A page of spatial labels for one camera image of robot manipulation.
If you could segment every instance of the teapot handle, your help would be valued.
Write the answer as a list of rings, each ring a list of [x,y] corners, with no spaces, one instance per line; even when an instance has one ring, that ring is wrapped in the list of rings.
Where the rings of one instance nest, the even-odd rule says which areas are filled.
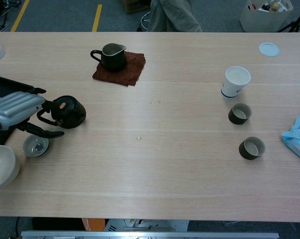
[[[49,119],[46,119],[46,118],[44,118],[42,116],[45,112],[50,113],[50,110],[41,109],[40,111],[37,112],[37,118],[40,121],[43,121],[44,123],[51,124],[51,125],[54,125],[54,126],[58,126],[58,122],[57,121],[50,121]]]
[[[100,51],[100,50],[92,50],[92,51],[90,52],[90,56],[91,56],[92,58],[94,58],[95,60],[101,62],[101,60],[98,59],[97,57],[95,57],[94,54],[100,54],[100,55],[102,55],[102,51]]]

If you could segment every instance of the box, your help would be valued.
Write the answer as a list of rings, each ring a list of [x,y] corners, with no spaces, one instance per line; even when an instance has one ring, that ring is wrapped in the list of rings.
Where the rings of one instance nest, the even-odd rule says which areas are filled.
[[[258,10],[266,2],[266,0],[247,0],[240,18],[241,26],[245,32],[277,32],[293,10],[289,0],[284,0],[287,11],[265,12]]]
[[[126,13],[150,9],[150,6],[142,4],[139,0],[121,0],[121,4]]]

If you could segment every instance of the yellow tape line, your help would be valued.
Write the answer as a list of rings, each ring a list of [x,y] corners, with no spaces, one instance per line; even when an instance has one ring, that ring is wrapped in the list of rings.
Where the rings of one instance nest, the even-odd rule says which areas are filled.
[[[98,4],[98,6],[97,6],[97,12],[96,12],[95,20],[94,20],[94,25],[92,27],[92,31],[93,32],[96,32],[97,29],[98,29],[98,24],[99,24],[101,9],[102,9],[102,4]]]
[[[19,14],[18,14],[18,16],[16,18],[16,21],[15,21],[15,23],[12,26],[12,28],[11,28],[10,31],[16,31],[16,29],[17,29],[17,27],[19,25],[19,22],[20,22],[22,16],[24,15],[24,12],[25,12],[25,10],[26,10],[26,8],[28,6],[28,3],[29,3],[29,0],[25,0],[23,6],[21,7],[21,10],[20,10],[20,12],[19,12]]]

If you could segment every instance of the orange object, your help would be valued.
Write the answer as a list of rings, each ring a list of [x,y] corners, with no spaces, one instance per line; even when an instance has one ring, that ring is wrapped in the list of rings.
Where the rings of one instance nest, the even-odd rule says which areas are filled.
[[[107,71],[102,64],[98,64],[97,71],[92,78],[123,86],[135,86],[146,63],[145,55],[127,51],[125,54],[127,57],[127,66],[123,70],[110,72]]]
[[[106,227],[105,219],[82,218],[86,231],[103,231]]]

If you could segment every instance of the floor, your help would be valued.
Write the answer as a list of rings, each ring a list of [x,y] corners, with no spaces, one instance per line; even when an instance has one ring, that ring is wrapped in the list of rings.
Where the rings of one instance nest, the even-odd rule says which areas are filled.
[[[21,0],[27,4],[16,31],[92,31],[96,10],[102,5],[98,31],[136,31],[148,10],[126,14],[120,0]],[[291,0],[294,10],[289,20],[300,15],[300,0]],[[194,0],[195,14],[205,32],[243,32],[239,23],[246,0]],[[7,17],[6,31],[13,26],[21,6]]]
[[[148,10],[126,14],[120,0],[22,0],[26,4],[16,31],[92,31],[97,6],[102,5],[97,31],[136,31]],[[205,32],[243,32],[239,23],[246,0],[194,0],[195,13]],[[300,0],[291,0],[290,20],[300,15]],[[22,7],[7,16],[4,31],[11,31]],[[15,217],[0,217],[0,239],[15,236]],[[31,230],[31,218],[20,218],[18,231]],[[191,221],[189,231],[204,232],[278,232],[282,239],[300,239],[300,223],[261,223]]]

